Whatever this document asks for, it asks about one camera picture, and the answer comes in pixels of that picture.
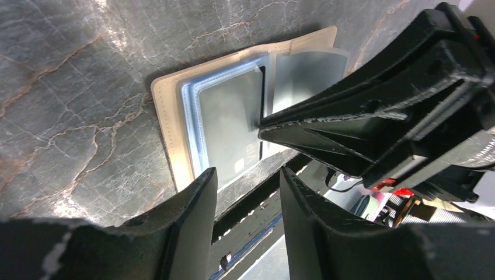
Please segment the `tan leather card holder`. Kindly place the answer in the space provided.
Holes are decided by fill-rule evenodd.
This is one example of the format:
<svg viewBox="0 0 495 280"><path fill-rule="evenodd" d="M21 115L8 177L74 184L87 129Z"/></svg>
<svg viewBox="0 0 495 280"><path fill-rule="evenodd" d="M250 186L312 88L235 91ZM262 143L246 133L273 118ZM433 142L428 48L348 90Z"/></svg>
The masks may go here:
<svg viewBox="0 0 495 280"><path fill-rule="evenodd" d="M349 53L337 27L256 45L165 76L151 93L178 191L209 167L225 188L283 150L258 138L264 117L341 80Z"/></svg>

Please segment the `black VIP card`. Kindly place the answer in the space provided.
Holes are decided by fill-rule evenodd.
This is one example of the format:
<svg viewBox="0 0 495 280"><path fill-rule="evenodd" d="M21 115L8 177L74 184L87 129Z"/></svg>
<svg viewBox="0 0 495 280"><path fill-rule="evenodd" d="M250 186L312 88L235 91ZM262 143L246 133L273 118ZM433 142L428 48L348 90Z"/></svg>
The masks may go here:
<svg viewBox="0 0 495 280"><path fill-rule="evenodd" d="M262 145L257 126L263 112L265 67L250 65L198 88L208 166L218 186L232 184L258 164Z"/></svg>

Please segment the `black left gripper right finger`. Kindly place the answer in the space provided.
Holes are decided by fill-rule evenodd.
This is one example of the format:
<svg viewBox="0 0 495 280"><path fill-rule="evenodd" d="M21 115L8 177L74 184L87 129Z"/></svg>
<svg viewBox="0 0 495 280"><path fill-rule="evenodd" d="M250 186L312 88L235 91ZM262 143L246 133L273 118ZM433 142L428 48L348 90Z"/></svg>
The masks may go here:
<svg viewBox="0 0 495 280"><path fill-rule="evenodd" d="M356 216L289 168L280 195L291 279L493 279L494 223L413 223Z"/></svg>

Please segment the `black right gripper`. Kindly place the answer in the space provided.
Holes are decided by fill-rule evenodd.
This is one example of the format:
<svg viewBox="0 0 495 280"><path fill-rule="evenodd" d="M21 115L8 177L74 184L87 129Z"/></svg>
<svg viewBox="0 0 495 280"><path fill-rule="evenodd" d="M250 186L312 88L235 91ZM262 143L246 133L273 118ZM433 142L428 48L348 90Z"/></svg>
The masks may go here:
<svg viewBox="0 0 495 280"><path fill-rule="evenodd" d="M426 9L361 68L264 118L259 137L370 190L474 203L494 168L494 36L456 6Z"/></svg>

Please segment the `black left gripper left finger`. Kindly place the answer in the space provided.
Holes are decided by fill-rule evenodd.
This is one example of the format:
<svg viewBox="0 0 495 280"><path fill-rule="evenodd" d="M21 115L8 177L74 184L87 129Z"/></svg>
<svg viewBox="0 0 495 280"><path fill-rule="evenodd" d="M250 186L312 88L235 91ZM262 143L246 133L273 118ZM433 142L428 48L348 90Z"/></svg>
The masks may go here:
<svg viewBox="0 0 495 280"><path fill-rule="evenodd" d="M119 227L84 219L1 221L2 279L206 279L217 203L210 167Z"/></svg>

